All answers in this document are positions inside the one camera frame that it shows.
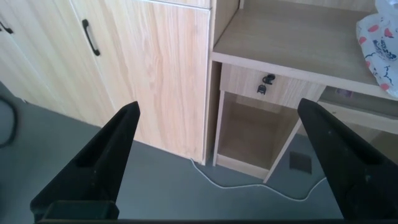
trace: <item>light wooden panel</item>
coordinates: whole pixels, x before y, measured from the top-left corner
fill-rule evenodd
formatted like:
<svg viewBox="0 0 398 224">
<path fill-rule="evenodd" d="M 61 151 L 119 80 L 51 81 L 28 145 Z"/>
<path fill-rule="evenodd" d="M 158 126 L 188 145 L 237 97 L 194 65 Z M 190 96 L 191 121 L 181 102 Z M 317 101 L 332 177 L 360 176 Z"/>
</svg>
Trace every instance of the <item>light wooden panel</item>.
<svg viewBox="0 0 398 224">
<path fill-rule="evenodd" d="M 242 172 L 260 179 L 266 178 L 269 173 L 269 170 L 265 168 L 254 166 L 247 162 L 239 161 L 237 159 L 223 155 L 218 155 L 216 163 L 217 165 L 227 167 L 229 169 L 236 170 L 238 172 Z"/>
<path fill-rule="evenodd" d="M 270 169 L 279 116 L 239 104 L 233 104 L 232 113 L 221 127 L 225 134 L 218 154 Z"/>
<path fill-rule="evenodd" d="M 292 108 L 274 113 L 238 101 L 250 102 L 221 92 L 214 163 L 265 179 L 297 131 L 299 116 Z"/>
<path fill-rule="evenodd" d="M 203 159 L 209 10 L 146 1 L 73 1 L 88 19 L 115 107 L 137 100 L 135 139 Z"/>
<path fill-rule="evenodd" d="M 280 0 L 314 6 L 332 7 L 354 11 L 372 12 L 375 10 L 374 0 Z"/>
<path fill-rule="evenodd" d="M 276 75 L 272 85 L 266 85 L 267 91 L 263 95 L 257 88 L 265 76 L 267 73 L 223 64 L 220 89 L 291 108 L 297 108 L 302 98 L 318 100 L 319 92 L 325 89 L 323 85 Z"/>
<path fill-rule="evenodd" d="M 0 81 L 14 96 L 48 110 L 64 113 L 61 105 L 7 32 L 0 32 L 0 71 Z"/>
<path fill-rule="evenodd" d="M 217 0 L 214 28 L 216 43 L 239 7 L 239 0 Z"/>
<path fill-rule="evenodd" d="M 245 96 L 240 96 L 237 95 L 236 96 L 236 102 L 242 105 L 246 105 L 246 106 L 250 106 L 253 108 L 258 108 L 261 110 L 266 110 L 266 111 L 270 111 L 273 113 L 280 113 L 282 111 L 283 106 L 281 105 L 276 105 L 273 103 L 267 103 L 267 102 L 263 102 L 260 100 L 255 100 L 252 98 L 248 98 Z"/>
<path fill-rule="evenodd" d="M 232 18 L 233 11 L 229 7 L 229 4 L 234 1 L 227 0 L 214 0 L 211 2 L 212 9 L 210 11 L 210 23 L 209 23 L 209 52 L 213 50 L 215 41 L 215 33 L 218 30 L 224 30 L 229 21 L 226 21 L 227 15 L 230 14 L 229 20 Z M 221 78 L 221 63 L 213 62 L 208 57 L 208 71 L 207 71 L 207 88 L 206 88 L 206 111 L 205 111 L 205 130 L 204 130 L 204 151 L 202 164 L 210 158 L 213 149 L 215 148 L 215 137 L 216 137 L 216 124 L 217 124 L 217 111 L 218 111 L 218 99 L 220 98 L 220 78 Z"/>
<path fill-rule="evenodd" d="M 0 14 L 65 115 L 98 126 L 113 116 L 93 53 L 68 1 L 0 1 Z"/>
<path fill-rule="evenodd" d="M 273 157 L 274 163 L 272 164 L 272 167 L 269 169 L 269 173 L 267 174 L 267 177 L 264 179 L 264 183 L 266 184 L 269 178 L 271 177 L 272 173 L 275 171 L 279 161 L 282 159 L 282 156 L 285 154 L 288 146 L 292 142 L 294 136 L 296 135 L 297 130 L 299 130 L 299 127 L 302 125 L 302 122 L 300 119 L 296 123 L 294 123 L 294 120 L 291 119 L 290 121 L 287 122 L 287 125 L 285 128 L 286 130 L 282 132 L 283 139 L 285 139 L 284 142 L 280 141 L 280 144 L 283 144 L 279 153 L 277 151 L 274 151 L 273 156 L 276 155 L 276 157 Z"/>
<path fill-rule="evenodd" d="M 168 2 L 172 4 L 183 4 L 194 7 L 202 7 L 206 9 L 210 8 L 210 0 L 156 0 L 156 1 Z"/>
<path fill-rule="evenodd" d="M 379 116 L 398 118 L 398 102 L 360 93 L 340 94 L 336 88 L 327 87 L 320 98 L 323 102 L 341 105 Z"/>
<path fill-rule="evenodd" d="M 368 70 L 356 40 L 367 12 L 282 1 L 239 10 L 212 59 L 240 67 L 388 98 Z"/>
<path fill-rule="evenodd" d="M 398 119 L 391 119 L 385 116 L 367 113 L 360 109 L 349 109 L 331 103 L 324 103 L 322 101 L 318 102 L 318 104 L 323 106 L 324 109 L 341 121 L 398 134 Z"/>
<path fill-rule="evenodd" d="M 220 104 L 218 106 L 218 119 L 213 154 L 213 166 L 216 165 L 218 149 L 220 148 L 220 144 L 225 136 L 226 129 L 224 128 L 224 126 L 226 126 L 229 121 L 229 116 L 231 115 L 231 105 L 235 101 L 235 97 L 236 96 L 225 93 L 224 91 L 221 91 L 220 93 Z"/>
</svg>

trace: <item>white cable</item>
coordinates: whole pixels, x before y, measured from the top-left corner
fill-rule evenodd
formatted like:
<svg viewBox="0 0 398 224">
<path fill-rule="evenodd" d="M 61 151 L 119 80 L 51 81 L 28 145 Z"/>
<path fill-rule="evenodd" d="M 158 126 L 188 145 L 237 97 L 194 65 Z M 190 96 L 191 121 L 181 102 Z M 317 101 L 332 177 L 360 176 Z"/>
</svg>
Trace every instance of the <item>white cable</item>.
<svg viewBox="0 0 398 224">
<path fill-rule="evenodd" d="M 192 162 L 192 165 L 194 166 L 194 168 L 195 168 L 197 171 L 199 171 L 199 173 L 200 173 L 202 176 L 204 176 L 210 183 L 212 183 L 214 186 L 216 186 L 216 187 L 218 187 L 218 188 L 221 188 L 221 189 L 239 189 L 239 188 L 245 188 L 245 187 L 265 187 L 265 188 L 271 190 L 272 192 L 274 192 L 274 193 L 276 193 L 276 194 L 278 194 L 278 195 L 280 195 L 280 196 L 282 196 L 282 197 L 284 197 L 284 198 L 286 198 L 286 199 L 288 199 L 288 200 L 292 200 L 292 201 L 294 201 L 294 202 L 304 202 L 304 201 L 306 201 L 306 199 L 308 199 L 308 198 L 310 197 L 312 191 L 313 191 L 319 184 L 321 184 L 324 180 L 326 180 L 326 177 L 322 178 L 321 180 L 318 181 L 318 183 L 316 183 L 316 184 L 311 188 L 311 190 L 308 192 L 308 194 L 307 194 L 307 196 L 306 196 L 305 198 L 297 199 L 297 198 L 292 198 L 292 197 L 289 197 L 289 196 L 287 196 L 287 195 L 284 195 L 284 194 L 280 193 L 279 191 L 273 189 L 272 187 L 267 186 L 267 185 L 264 185 L 264 184 L 248 184 L 248 185 L 239 185 L 239 186 L 230 186 L 230 187 L 221 186 L 221 185 L 217 184 L 216 182 L 212 181 L 209 177 L 207 177 L 206 174 L 203 173 L 203 172 L 197 167 L 197 165 L 195 164 L 195 162 L 194 162 L 192 159 L 191 159 L 191 162 Z"/>
</svg>

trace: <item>desk drawer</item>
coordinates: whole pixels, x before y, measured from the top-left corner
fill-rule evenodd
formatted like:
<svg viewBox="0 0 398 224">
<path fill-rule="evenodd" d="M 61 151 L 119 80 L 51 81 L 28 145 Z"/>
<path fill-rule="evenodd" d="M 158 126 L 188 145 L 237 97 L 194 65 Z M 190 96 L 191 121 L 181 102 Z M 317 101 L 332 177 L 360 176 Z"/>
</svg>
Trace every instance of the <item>desk drawer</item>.
<svg viewBox="0 0 398 224">
<path fill-rule="evenodd" d="M 271 85 L 264 84 L 266 76 L 268 73 L 224 63 L 220 90 L 297 109 L 302 98 L 317 101 L 325 89 L 323 85 L 282 75 L 275 75 Z M 257 92 L 259 85 L 265 85 L 265 94 Z"/>
</svg>

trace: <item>open shelf compartment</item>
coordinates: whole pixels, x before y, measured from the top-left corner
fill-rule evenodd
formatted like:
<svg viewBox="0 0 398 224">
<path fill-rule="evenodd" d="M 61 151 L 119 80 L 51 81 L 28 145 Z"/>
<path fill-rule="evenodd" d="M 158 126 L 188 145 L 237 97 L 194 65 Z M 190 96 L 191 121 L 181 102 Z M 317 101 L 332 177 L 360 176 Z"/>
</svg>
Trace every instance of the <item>open shelf compartment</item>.
<svg viewBox="0 0 398 224">
<path fill-rule="evenodd" d="M 213 164 L 266 180 L 298 121 L 295 109 L 222 91 Z"/>
<path fill-rule="evenodd" d="M 356 39 L 356 23 L 369 14 L 278 0 L 245 0 L 244 9 L 237 11 L 214 47 L 212 59 L 398 100 L 380 89 Z"/>
</svg>

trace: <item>black cabinet handle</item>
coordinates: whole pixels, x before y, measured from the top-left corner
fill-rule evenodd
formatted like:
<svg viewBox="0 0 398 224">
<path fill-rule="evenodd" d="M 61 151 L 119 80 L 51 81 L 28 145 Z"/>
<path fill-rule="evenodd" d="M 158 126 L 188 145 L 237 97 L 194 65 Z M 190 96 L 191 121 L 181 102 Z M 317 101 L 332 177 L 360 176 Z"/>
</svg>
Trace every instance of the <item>black cabinet handle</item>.
<svg viewBox="0 0 398 224">
<path fill-rule="evenodd" d="M 14 31 L 12 31 L 11 28 L 6 28 L 6 27 L 2 24 L 2 22 L 0 22 L 0 24 L 1 24 L 1 26 L 4 28 L 4 30 L 7 31 L 7 33 L 9 33 L 9 34 L 13 34 L 13 33 L 14 33 Z"/>
<path fill-rule="evenodd" d="M 88 42 L 90 43 L 91 49 L 93 50 L 93 52 L 94 52 L 94 54 L 95 54 L 96 56 L 100 56 L 100 50 L 94 49 L 93 43 L 91 42 L 91 39 L 90 39 L 90 37 L 88 36 L 88 32 L 87 32 L 87 27 L 88 27 L 88 25 L 89 25 L 89 24 L 88 24 L 88 20 L 87 20 L 87 19 L 83 19 L 82 22 L 81 22 L 81 24 L 83 25 L 83 29 L 85 30 L 86 37 L 87 37 L 87 39 L 88 39 Z"/>
</svg>

